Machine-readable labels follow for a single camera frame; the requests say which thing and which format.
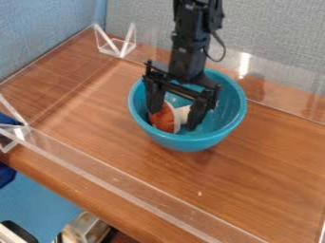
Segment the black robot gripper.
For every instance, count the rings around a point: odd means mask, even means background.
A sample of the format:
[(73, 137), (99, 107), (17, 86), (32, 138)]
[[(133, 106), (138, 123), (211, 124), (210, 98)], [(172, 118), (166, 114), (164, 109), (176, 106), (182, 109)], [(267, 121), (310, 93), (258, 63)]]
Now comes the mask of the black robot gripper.
[(143, 82), (146, 88), (146, 104), (151, 114), (163, 108), (167, 92), (192, 101), (187, 114), (187, 131), (192, 131), (202, 123), (208, 110), (215, 108), (220, 85), (204, 74), (207, 61), (202, 48), (187, 52), (184, 49), (171, 50), (168, 64), (154, 60), (146, 61)]

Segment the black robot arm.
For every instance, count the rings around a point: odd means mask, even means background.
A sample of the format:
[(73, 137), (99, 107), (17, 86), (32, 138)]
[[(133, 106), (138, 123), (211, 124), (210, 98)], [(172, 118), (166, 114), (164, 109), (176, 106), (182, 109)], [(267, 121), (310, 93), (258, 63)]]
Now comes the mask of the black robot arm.
[(163, 109), (167, 92), (192, 101), (187, 115), (191, 131), (216, 107), (220, 84), (206, 76), (204, 66), (211, 38), (226, 48), (215, 33), (222, 28), (224, 13), (222, 0), (172, 0), (172, 9), (175, 28), (168, 65), (148, 60), (142, 80), (151, 114)]

